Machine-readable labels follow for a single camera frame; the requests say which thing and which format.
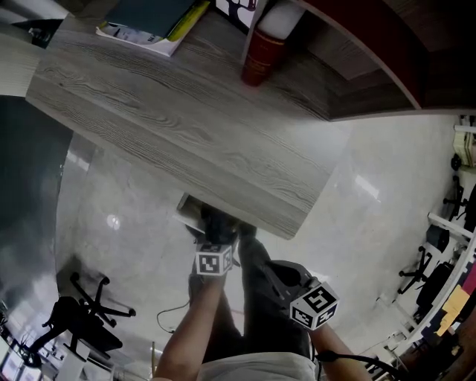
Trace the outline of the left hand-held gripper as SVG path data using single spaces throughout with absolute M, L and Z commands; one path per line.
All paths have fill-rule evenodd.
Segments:
M 232 246 L 201 243 L 196 247 L 195 264 L 199 275 L 224 275 L 233 267 Z

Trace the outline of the black office chair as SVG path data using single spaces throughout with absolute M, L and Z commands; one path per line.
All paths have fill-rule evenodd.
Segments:
M 426 247 L 420 246 L 418 252 L 420 256 L 416 263 L 416 268 L 410 270 L 402 269 L 398 273 L 399 277 L 408 278 L 408 282 L 404 286 L 398 288 L 398 295 L 404 295 L 414 284 L 425 283 L 429 277 L 429 266 L 436 264 L 434 256 Z
M 458 175 L 453 175 L 452 177 L 453 181 L 453 186 L 454 186 L 454 198 L 453 199 L 448 199 L 444 198 L 443 199 L 443 204 L 444 205 L 451 205 L 453 207 L 450 216 L 448 218 L 449 221 L 452 221 L 455 217 L 458 219 L 458 216 L 460 215 L 460 208 L 461 207 L 466 207 L 468 201 L 463 198 L 463 192 L 464 192 L 464 187 L 460 184 L 460 178 Z
M 68 331 L 72 334 L 71 344 L 68 349 L 75 352 L 77 343 L 82 340 L 92 346 L 97 352 L 107 354 L 111 350 L 123 347 L 123 343 L 114 334 L 109 332 L 104 325 L 114 328 L 117 322 L 115 316 L 131 318 L 136 316 L 136 311 L 130 308 L 123 312 L 105 307 L 101 304 L 103 288 L 109 285 L 110 280 L 104 277 L 100 280 L 95 297 L 91 297 L 79 283 L 80 275 L 75 272 L 70 277 L 70 282 L 82 296 L 76 300 L 71 296 L 61 296 L 54 304 L 50 318 L 42 325 L 49 331 L 37 339 L 30 349 L 37 352 L 51 340 Z

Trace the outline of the person's left forearm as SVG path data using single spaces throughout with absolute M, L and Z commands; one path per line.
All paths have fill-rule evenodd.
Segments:
M 196 381 L 210 340 L 225 277 L 205 278 L 175 333 L 165 346 L 153 377 Z

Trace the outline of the black waste bin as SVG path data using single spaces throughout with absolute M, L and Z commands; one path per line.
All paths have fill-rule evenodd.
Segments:
M 443 253 L 449 243 L 449 230 L 438 225 L 431 224 L 426 231 L 426 243 L 433 246 L 439 252 Z

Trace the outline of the grey wooden desk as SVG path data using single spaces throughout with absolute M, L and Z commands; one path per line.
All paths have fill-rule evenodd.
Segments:
M 298 79 L 306 65 L 253 88 L 240 78 L 245 37 L 216 12 L 165 57 L 96 34 L 115 3 L 66 16 L 27 101 L 179 190 L 293 238 L 350 136 L 320 118 Z

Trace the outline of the person's dark trousers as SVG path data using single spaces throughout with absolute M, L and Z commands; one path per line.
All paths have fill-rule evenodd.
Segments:
M 280 312 L 264 267 L 270 260 L 256 238 L 239 239 L 244 290 L 244 333 L 235 327 L 228 299 L 222 295 L 203 362 L 250 353 L 288 352 L 310 358 L 309 336 L 302 326 Z

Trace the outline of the yellow-green book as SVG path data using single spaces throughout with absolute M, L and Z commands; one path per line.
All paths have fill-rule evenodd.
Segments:
M 198 22 L 210 5 L 209 0 L 198 0 L 192 7 L 182 16 L 176 26 L 167 36 L 170 42 L 178 42 L 186 36 L 191 28 Z

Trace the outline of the red hardcover book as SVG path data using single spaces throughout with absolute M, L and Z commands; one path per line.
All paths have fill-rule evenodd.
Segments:
M 306 10 L 294 0 L 260 0 L 242 55 L 242 81 L 259 86 L 283 58 L 286 40 Z

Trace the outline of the teal book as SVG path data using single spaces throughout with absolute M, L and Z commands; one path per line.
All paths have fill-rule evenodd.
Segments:
M 119 0 L 105 20 L 166 37 L 196 0 Z

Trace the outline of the cream storage box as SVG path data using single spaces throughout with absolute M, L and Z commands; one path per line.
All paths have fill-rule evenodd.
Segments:
M 463 165 L 476 167 L 476 127 L 454 125 L 453 148 Z

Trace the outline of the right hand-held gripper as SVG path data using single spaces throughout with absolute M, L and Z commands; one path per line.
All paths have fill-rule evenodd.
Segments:
M 295 284 L 318 284 L 291 302 L 289 317 L 308 330 L 316 330 L 336 313 L 339 298 L 328 283 L 320 283 L 299 263 L 287 260 L 269 260 L 265 275 L 276 296 L 290 302 Z

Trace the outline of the person's right forearm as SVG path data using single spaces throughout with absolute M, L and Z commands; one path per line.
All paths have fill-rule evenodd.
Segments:
M 351 354 L 349 348 L 327 324 L 309 331 L 309 337 L 318 354 L 333 351 L 339 354 Z M 329 381 L 359 381 L 360 368 L 351 359 L 337 359 L 324 362 L 324 371 Z

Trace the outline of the black white art frame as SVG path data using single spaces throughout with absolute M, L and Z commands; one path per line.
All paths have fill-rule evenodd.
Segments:
M 213 0 L 215 10 L 243 33 L 249 32 L 258 0 Z

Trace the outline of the person's light shirt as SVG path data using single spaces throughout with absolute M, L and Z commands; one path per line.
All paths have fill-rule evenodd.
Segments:
M 203 364 L 197 381 L 316 381 L 315 365 L 295 353 L 250 353 Z

